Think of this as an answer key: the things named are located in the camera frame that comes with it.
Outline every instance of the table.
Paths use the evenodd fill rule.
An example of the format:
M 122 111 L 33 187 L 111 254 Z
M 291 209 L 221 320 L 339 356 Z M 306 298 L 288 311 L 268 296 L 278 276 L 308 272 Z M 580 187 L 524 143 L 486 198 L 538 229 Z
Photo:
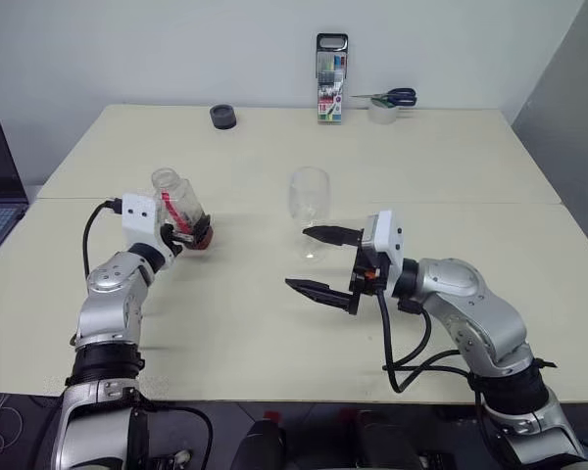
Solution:
M 364 110 L 348 110 L 341 125 L 318 125 L 315 110 L 236 115 L 222 131 L 206 107 L 110 106 L 39 197 L 150 193 L 152 171 L 171 166 L 207 207 L 263 207 L 295 168 L 314 165 L 330 173 L 334 205 L 560 202 L 499 111 L 404 111 L 391 125 L 369 122 Z
M 466 382 L 446 374 L 424 374 L 406 393 L 391 392 L 380 368 L 373 299 L 363 299 L 360 314 L 351 317 L 285 286 L 284 277 L 306 277 L 346 290 L 355 251 L 327 247 L 322 263 L 300 259 L 282 189 L 264 207 L 213 208 L 212 247 L 183 254 L 158 275 L 144 305 L 146 368 L 139 377 L 145 395 L 471 402 Z M 0 250 L 0 392 L 63 390 L 74 361 L 68 340 L 85 297 L 80 237 L 96 204 L 39 200 Z M 367 214 L 383 208 L 403 219 L 406 256 L 477 266 L 489 287 L 521 312 L 536 355 L 559 365 L 544 371 L 546 382 L 561 400 L 588 401 L 588 241 L 564 207 L 366 203 L 340 205 L 334 218 L 361 227 Z M 92 265 L 123 246 L 120 218 L 103 213 L 91 231 Z M 421 319 L 392 310 L 395 351 L 405 353 L 420 338 Z M 426 355 L 452 347 L 434 325 Z

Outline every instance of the clear plastic bottle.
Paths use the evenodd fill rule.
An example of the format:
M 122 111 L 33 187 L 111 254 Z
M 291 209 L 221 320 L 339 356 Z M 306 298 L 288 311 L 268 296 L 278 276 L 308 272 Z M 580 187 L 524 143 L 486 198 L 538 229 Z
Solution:
M 159 168 L 151 179 L 166 209 L 166 222 L 171 223 L 175 231 L 194 237 L 188 248 L 207 248 L 214 234 L 211 219 L 205 215 L 189 180 L 181 179 L 172 168 Z

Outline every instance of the scissors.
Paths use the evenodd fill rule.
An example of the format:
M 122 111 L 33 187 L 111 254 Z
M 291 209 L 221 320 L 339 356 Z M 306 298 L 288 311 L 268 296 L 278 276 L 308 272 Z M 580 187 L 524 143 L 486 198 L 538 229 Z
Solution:
M 393 88 L 387 93 L 377 93 L 375 95 L 354 95 L 352 98 L 370 98 L 389 105 L 388 108 L 395 106 L 411 107 L 416 105 L 417 96 L 413 88 Z

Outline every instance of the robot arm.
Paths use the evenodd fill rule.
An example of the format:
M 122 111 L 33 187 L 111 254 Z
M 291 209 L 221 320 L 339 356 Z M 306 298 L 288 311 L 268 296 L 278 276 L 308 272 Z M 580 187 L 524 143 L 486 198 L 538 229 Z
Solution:
M 78 318 L 73 373 L 66 380 L 51 466 L 145 468 L 146 415 L 137 406 L 141 306 L 160 269 L 182 248 L 164 224 L 161 202 L 125 194 L 122 228 L 129 248 L 94 269 Z
M 361 294 L 390 286 L 400 306 L 424 307 L 446 328 L 470 369 L 471 387 L 484 396 L 488 416 L 505 437 L 504 451 L 518 464 L 584 456 L 558 399 L 542 381 L 539 369 L 546 363 L 534 358 L 520 315 L 488 289 L 477 269 L 452 258 L 403 258 L 403 231 L 392 211 L 369 217 L 363 230 L 317 226 L 304 233 L 357 247 L 352 294 L 309 280 L 286 279 L 289 286 L 351 314 L 357 313 Z

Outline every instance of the black cap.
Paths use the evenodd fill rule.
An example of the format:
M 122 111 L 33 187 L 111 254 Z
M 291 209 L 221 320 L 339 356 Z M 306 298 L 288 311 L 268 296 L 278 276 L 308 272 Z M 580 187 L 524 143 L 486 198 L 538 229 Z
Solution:
M 229 105 L 215 105 L 209 110 L 209 114 L 216 129 L 230 129 L 237 123 L 235 111 Z

